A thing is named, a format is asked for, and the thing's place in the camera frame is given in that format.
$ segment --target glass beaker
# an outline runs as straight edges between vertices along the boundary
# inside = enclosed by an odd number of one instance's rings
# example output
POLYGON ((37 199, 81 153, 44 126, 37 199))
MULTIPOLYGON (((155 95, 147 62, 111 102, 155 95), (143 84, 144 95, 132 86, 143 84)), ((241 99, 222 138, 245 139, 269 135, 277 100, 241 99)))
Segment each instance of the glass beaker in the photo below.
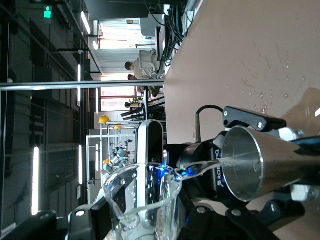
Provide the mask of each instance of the glass beaker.
POLYGON ((114 238, 176 239, 182 228, 177 203, 182 180, 173 168, 157 163, 132 164, 111 175, 104 194, 114 238))

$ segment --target metal cup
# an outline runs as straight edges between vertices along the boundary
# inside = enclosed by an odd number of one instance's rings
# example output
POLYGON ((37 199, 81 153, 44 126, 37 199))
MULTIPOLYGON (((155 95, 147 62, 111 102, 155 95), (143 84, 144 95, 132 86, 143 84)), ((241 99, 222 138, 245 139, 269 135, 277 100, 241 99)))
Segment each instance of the metal cup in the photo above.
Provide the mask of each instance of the metal cup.
POLYGON ((232 128, 222 147, 223 175, 243 202, 290 185, 320 166, 297 144, 242 126, 232 128))

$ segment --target ceiling light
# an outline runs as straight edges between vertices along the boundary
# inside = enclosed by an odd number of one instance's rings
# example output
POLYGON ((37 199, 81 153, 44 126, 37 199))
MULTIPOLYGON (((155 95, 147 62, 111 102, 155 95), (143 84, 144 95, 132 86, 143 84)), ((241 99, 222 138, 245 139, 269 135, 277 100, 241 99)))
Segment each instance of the ceiling light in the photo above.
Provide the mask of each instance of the ceiling light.
POLYGON ((31 215, 39 210, 39 148, 33 149, 31 215))
POLYGON ((79 184, 82 185, 82 146, 79 145, 79 184))
POLYGON ((78 82, 81 81, 81 65, 78 65, 78 82))
POLYGON ((79 86, 77 86, 76 89, 78 89, 77 100, 78 102, 81 102, 81 89, 79 86))
POLYGON ((95 89, 95 112, 96 114, 99 113, 99 96, 98 96, 98 88, 95 89))
POLYGON ((82 18, 82 21, 83 21, 84 26, 86 28, 86 31, 90 35, 91 34, 91 29, 90 29, 89 23, 87 21, 86 15, 85 15, 85 13, 83 11, 81 12, 81 18, 82 18))
POLYGON ((96 43, 96 41, 93 41, 93 47, 94 47, 94 50, 98 50, 98 44, 96 43))
POLYGON ((95 170, 99 171, 99 145, 95 145, 95 170))

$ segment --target office chair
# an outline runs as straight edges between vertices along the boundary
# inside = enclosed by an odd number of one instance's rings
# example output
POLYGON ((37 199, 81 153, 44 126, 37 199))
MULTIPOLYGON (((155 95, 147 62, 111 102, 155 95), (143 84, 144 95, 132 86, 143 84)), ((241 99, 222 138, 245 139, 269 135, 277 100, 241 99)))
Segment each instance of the office chair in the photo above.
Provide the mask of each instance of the office chair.
POLYGON ((156 77, 160 79, 164 74, 159 74, 160 62, 157 61, 156 51, 153 49, 151 51, 140 50, 139 51, 139 65, 142 70, 152 71, 151 77, 156 77))

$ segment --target exit sign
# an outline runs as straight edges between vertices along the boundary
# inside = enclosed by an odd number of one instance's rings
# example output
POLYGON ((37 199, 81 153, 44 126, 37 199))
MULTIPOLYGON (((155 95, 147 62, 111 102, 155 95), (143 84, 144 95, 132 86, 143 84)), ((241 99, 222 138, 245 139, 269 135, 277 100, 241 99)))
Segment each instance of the exit sign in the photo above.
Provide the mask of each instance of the exit sign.
POLYGON ((51 24, 52 20, 52 6, 45 5, 43 7, 43 20, 46 24, 51 24))

